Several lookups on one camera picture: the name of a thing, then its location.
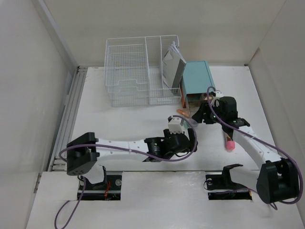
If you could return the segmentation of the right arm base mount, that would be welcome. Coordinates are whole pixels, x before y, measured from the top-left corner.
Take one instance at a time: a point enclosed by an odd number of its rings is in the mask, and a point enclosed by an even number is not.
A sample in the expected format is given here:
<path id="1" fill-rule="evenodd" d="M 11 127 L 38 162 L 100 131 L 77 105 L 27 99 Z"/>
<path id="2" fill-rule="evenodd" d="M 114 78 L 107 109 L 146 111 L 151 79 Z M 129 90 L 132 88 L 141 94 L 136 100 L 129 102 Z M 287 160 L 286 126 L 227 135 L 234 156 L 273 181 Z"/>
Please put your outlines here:
<path id="1" fill-rule="evenodd" d="M 203 187 L 208 191 L 208 200 L 252 200 L 251 191 L 244 185 L 233 182 L 230 172 L 241 164 L 224 166 L 221 172 L 205 174 Z"/>

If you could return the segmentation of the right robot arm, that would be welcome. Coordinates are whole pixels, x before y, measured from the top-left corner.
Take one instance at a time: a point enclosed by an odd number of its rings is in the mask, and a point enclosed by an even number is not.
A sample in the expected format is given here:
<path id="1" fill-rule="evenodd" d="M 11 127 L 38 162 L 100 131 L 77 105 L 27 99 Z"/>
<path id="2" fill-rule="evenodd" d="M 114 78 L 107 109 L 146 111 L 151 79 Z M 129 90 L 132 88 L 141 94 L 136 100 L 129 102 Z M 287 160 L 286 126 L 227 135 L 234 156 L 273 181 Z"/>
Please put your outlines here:
<path id="1" fill-rule="evenodd" d="M 304 182 L 297 163 L 283 150 L 257 137 L 251 125 L 239 118 L 237 103 L 233 97 L 217 96 L 208 98 L 192 116 L 197 123 L 219 123 L 222 130 L 238 143 L 259 168 L 259 174 L 253 178 L 245 172 L 230 169 L 221 175 L 224 187 L 236 184 L 252 187 L 266 203 L 297 203 L 303 194 Z"/>

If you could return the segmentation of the gray white booklet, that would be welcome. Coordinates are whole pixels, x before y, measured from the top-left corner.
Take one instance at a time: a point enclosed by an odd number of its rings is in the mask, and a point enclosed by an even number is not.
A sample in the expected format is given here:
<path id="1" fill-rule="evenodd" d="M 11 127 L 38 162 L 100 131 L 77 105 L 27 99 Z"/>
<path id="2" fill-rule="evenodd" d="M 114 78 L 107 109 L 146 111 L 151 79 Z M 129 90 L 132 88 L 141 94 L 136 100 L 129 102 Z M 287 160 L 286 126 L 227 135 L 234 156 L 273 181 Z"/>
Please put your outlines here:
<path id="1" fill-rule="evenodd" d="M 186 64 L 176 42 L 172 42 L 162 60 L 163 82 L 169 88 L 179 87 Z"/>

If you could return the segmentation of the clear jar of paper clips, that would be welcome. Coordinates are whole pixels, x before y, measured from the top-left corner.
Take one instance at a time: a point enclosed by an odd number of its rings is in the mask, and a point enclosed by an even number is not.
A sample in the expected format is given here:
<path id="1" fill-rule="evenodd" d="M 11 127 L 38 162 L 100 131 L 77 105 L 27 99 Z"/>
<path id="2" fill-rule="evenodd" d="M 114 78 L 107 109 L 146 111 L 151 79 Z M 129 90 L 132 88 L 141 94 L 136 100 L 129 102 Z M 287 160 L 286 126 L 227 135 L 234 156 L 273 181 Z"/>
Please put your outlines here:
<path id="1" fill-rule="evenodd" d="M 192 118 L 189 119 L 189 122 L 192 124 L 192 126 L 194 128 L 196 128 L 198 126 L 198 123 L 195 120 L 193 120 Z"/>

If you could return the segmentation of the teal drawer box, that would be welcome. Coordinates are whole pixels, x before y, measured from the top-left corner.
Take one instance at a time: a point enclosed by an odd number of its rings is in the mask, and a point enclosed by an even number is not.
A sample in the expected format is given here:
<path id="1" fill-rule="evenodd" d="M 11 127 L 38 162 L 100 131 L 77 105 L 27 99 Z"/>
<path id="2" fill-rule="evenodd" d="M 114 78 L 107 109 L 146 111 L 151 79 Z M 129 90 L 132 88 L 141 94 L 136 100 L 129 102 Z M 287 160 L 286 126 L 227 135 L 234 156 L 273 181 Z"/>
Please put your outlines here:
<path id="1" fill-rule="evenodd" d="M 199 107 L 209 86 L 215 87 L 208 61 L 188 61 L 180 84 L 182 107 L 190 110 Z"/>

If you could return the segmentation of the green highlighter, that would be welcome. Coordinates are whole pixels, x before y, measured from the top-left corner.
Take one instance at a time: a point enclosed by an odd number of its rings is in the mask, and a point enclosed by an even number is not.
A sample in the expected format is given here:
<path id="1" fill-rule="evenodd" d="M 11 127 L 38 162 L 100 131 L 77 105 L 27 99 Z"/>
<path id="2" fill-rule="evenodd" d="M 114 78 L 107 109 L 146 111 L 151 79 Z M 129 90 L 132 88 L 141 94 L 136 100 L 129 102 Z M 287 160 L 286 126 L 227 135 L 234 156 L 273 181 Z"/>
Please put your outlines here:
<path id="1" fill-rule="evenodd" d="M 187 121 L 183 121 L 183 126 L 185 129 L 189 129 L 189 128 L 192 128 Z"/>

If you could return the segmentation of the orange highlighter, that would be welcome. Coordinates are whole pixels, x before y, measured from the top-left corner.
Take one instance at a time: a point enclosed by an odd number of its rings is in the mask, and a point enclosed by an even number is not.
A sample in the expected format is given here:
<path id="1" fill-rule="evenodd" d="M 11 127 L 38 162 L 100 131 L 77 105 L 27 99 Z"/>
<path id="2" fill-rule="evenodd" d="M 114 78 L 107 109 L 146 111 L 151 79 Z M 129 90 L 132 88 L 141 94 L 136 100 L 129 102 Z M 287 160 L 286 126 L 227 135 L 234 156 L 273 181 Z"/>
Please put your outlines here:
<path id="1" fill-rule="evenodd" d="M 190 116 L 189 112 L 187 112 L 187 111 L 185 111 L 185 110 L 177 109 L 176 111 L 177 111 L 177 113 L 178 113 L 179 115 L 182 115 L 182 116 L 184 116 L 184 117 L 186 117 L 186 118 L 189 118 L 189 116 Z"/>

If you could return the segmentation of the aluminium rail frame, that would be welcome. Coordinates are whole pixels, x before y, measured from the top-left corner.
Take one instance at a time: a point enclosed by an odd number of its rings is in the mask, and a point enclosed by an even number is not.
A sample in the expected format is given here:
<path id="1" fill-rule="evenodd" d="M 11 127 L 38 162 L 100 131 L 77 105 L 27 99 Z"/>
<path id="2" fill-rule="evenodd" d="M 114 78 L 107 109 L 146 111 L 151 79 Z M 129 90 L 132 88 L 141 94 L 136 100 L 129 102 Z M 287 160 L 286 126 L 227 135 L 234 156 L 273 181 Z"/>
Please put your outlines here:
<path id="1" fill-rule="evenodd" d="M 69 93 L 65 99 L 60 126 L 55 135 L 54 146 L 46 168 L 48 172 L 63 171 L 65 169 L 65 163 L 58 157 L 58 153 L 65 149 L 66 145 L 71 141 L 87 71 L 87 67 L 79 66 L 73 76 Z"/>

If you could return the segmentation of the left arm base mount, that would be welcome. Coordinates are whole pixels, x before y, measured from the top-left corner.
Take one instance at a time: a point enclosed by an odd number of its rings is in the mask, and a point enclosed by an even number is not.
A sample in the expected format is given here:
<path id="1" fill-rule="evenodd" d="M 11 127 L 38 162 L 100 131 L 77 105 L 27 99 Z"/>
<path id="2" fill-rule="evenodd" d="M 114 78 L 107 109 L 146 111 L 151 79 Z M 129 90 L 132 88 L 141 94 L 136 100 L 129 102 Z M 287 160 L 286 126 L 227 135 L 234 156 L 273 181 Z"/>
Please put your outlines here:
<path id="1" fill-rule="evenodd" d="M 117 201 L 121 199 L 122 172 L 107 171 L 94 166 L 88 173 L 78 176 L 77 198 L 81 200 Z"/>

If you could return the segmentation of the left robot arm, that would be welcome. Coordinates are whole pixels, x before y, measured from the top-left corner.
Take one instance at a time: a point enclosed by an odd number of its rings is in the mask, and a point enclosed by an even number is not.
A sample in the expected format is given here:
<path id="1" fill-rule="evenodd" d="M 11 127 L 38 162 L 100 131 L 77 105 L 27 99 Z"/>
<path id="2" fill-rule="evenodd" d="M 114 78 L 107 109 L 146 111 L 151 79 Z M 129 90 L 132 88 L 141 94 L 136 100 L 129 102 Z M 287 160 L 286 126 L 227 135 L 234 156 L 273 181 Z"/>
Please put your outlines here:
<path id="1" fill-rule="evenodd" d="M 87 132 L 67 144 L 67 175 L 84 177 L 96 189 L 105 187 L 105 161 L 133 160 L 141 163 L 182 161 L 197 150 L 197 133 L 188 128 L 182 133 L 164 129 L 163 137 L 150 137 L 138 141 L 110 141 L 98 139 Z"/>

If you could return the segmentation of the pink pencil tube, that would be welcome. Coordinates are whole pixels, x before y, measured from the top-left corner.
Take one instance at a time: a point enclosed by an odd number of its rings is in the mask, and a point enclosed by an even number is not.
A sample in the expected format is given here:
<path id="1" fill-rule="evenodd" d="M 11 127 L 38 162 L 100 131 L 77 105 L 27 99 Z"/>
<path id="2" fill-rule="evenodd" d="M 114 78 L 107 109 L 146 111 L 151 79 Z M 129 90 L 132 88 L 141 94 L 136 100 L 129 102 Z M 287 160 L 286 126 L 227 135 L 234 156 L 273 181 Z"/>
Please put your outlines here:
<path id="1" fill-rule="evenodd" d="M 229 152 L 235 150 L 235 141 L 227 134 L 224 132 L 224 140 L 225 140 L 225 149 Z"/>

